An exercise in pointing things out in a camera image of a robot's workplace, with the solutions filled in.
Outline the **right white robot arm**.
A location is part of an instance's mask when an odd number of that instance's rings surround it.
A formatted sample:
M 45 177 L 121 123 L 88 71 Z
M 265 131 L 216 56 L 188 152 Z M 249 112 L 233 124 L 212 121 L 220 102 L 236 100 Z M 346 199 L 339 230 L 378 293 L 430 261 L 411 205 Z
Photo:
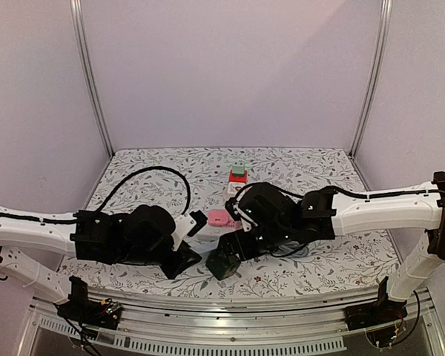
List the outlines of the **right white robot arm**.
M 445 172 L 411 188 L 356 193 L 326 186 L 303 195 L 268 182 L 244 186 L 225 204 L 241 229 L 222 235 L 206 262 L 218 279 L 241 262 L 276 251 L 286 243 L 308 245 L 376 230 L 420 229 L 415 249 L 379 286 L 369 307 L 374 323 L 385 323 L 413 291 L 445 262 Z

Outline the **dark green cube adapter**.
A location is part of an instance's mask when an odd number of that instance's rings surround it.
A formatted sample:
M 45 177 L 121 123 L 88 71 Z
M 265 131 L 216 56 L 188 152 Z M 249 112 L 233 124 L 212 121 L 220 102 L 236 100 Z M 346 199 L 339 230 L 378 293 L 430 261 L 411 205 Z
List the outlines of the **dark green cube adapter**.
M 237 255 L 226 254 L 219 249 L 213 250 L 205 262 L 206 268 L 219 281 L 233 276 L 240 264 L 241 260 Z

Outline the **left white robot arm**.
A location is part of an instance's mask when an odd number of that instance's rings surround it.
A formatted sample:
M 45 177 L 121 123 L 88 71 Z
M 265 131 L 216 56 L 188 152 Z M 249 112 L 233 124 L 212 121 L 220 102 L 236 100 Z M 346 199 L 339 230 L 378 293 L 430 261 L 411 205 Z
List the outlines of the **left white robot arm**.
M 140 205 L 131 213 L 80 210 L 40 214 L 0 206 L 0 273 L 32 287 L 36 296 L 66 305 L 80 322 L 95 316 L 87 285 L 62 277 L 22 252 L 31 248 L 107 265 L 158 266 L 174 279 L 201 260 L 184 239 L 207 223 L 201 211 L 172 217 L 156 205 Z

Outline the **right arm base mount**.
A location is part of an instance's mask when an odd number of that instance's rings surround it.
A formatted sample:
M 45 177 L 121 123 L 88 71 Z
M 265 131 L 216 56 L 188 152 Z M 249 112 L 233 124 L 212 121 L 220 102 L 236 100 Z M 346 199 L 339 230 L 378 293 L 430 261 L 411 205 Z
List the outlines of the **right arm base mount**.
M 349 331 L 389 323 L 407 316 L 406 301 L 398 302 L 389 299 L 388 281 L 388 277 L 384 277 L 381 281 L 375 301 L 343 309 L 344 321 Z

